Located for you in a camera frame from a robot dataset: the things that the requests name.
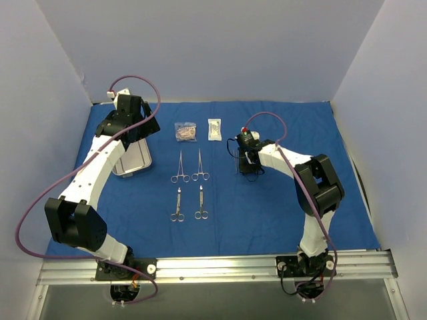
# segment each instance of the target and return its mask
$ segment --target white wall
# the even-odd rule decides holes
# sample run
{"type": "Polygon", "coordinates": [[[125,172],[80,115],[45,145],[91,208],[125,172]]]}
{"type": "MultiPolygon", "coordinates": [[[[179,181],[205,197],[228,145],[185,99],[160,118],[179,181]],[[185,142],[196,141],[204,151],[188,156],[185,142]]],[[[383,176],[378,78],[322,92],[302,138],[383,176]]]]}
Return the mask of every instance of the white wall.
{"type": "MultiPolygon", "coordinates": [[[[41,261],[18,250],[13,233],[28,204],[72,169],[89,99],[34,0],[0,10],[0,314],[24,319],[41,261]]],[[[24,244],[44,253],[43,204],[23,226],[24,244]]]]}
{"type": "Polygon", "coordinates": [[[411,319],[427,315],[427,3],[386,0],[333,100],[411,319]]]}
{"type": "Polygon", "coordinates": [[[322,101],[384,0],[37,2],[94,102],[124,73],[166,100],[322,101]]]}

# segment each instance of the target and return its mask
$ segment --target cable connector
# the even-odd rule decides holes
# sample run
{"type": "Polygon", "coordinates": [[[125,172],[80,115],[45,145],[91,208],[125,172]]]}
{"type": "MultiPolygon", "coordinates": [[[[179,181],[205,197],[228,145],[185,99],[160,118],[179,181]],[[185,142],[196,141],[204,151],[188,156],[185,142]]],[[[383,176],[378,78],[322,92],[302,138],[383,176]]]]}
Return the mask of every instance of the cable connector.
{"type": "Polygon", "coordinates": [[[110,99],[114,99],[115,98],[114,90],[107,91],[107,97],[109,97],[110,99]]]}

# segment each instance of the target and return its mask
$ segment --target blue cloth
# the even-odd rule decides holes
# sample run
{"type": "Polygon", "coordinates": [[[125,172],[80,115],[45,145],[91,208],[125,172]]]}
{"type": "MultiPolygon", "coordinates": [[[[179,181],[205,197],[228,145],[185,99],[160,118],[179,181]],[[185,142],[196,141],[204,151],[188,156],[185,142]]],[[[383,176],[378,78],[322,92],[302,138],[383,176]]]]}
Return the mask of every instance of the blue cloth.
{"type": "MultiPolygon", "coordinates": [[[[92,107],[81,142],[77,164],[89,151],[97,125],[113,105],[92,107]]],[[[137,257],[189,257],[216,255],[257,255],[295,252],[302,237],[304,212],[298,205],[294,182],[266,169],[255,183],[236,174],[234,160],[226,150],[226,140],[240,132],[247,119],[259,111],[277,113],[288,125],[282,146],[306,155],[328,155],[346,196],[330,227],[338,249],[377,249],[379,243],[336,126],[329,103],[211,102],[162,103],[156,119],[161,131],[147,138],[153,159],[151,169],[129,178],[109,177],[97,212],[108,233],[133,248],[137,257]],[[207,140],[207,119],[222,120],[222,141],[207,140]],[[197,123],[197,143],[178,143],[175,122],[197,123]],[[198,149],[203,169],[210,173],[202,181],[204,209],[209,219],[196,220],[200,181],[171,183],[176,175],[179,150],[187,175],[197,172],[198,149]],[[177,188],[181,187],[183,223],[171,222],[177,188]]],[[[254,119],[250,129],[261,139],[283,135],[281,123],[268,115],[254,119]]],[[[231,142],[231,150],[237,143],[231,142]]],[[[81,251],[53,241],[48,254],[81,255],[81,251]]]]}

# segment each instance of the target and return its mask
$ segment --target metal tray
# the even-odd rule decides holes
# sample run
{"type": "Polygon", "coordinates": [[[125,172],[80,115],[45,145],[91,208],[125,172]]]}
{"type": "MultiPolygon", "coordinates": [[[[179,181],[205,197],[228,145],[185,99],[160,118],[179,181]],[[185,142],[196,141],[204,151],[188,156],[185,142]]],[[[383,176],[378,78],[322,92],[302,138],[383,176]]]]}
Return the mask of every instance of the metal tray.
{"type": "Polygon", "coordinates": [[[151,165],[147,141],[145,139],[132,143],[113,168],[113,173],[123,178],[147,169],[151,165]]]}

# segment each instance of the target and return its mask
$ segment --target forceps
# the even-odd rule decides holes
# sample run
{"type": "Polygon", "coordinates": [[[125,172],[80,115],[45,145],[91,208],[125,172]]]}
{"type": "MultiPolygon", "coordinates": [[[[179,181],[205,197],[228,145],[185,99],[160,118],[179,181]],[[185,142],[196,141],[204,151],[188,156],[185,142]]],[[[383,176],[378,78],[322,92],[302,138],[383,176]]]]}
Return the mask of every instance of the forceps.
{"type": "Polygon", "coordinates": [[[178,188],[178,200],[176,201],[176,213],[171,214],[171,220],[173,222],[184,221],[184,215],[181,213],[181,188],[178,188]]]}
{"type": "Polygon", "coordinates": [[[182,177],[182,179],[184,180],[184,182],[188,182],[189,181],[189,175],[184,175],[184,168],[182,166],[182,150],[179,152],[178,173],[176,175],[173,175],[171,177],[171,182],[172,183],[177,183],[179,177],[182,177]]]}
{"type": "Polygon", "coordinates": [[[203,178],[203,180],[208,180],[209,179],[209,173],[203,172],[203,167],[201,166],[200,148],[199,148],[199,167],[197,168],[197,173],[193,173],[191,175],[191,178],[193,179],[193,181],[197,181],[199,179],[199,175],[201,175],[201,177],[203,178]]]}
{"type": "Polygon", "coordinates": [[[203,211],[203,187],[200,186],[200,211],[194,213],[196,219],[207,219],[207,211],[203,211]]]}

